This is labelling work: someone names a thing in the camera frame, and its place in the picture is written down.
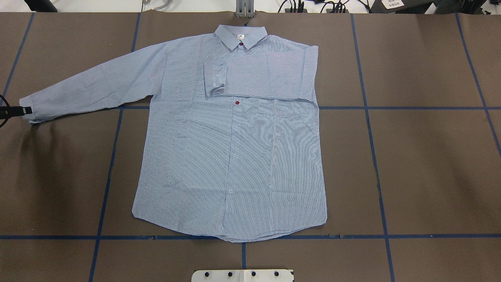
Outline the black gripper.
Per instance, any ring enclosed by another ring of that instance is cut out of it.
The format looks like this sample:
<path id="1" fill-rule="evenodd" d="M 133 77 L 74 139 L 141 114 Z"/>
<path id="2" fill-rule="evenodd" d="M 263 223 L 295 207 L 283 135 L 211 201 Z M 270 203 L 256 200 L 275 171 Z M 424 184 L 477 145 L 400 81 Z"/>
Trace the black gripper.
<path id="1" fill-rule="evenodd" d="M 0 119 L 27 116 L 32 114 L 31 107 L 0 107 Z"/>

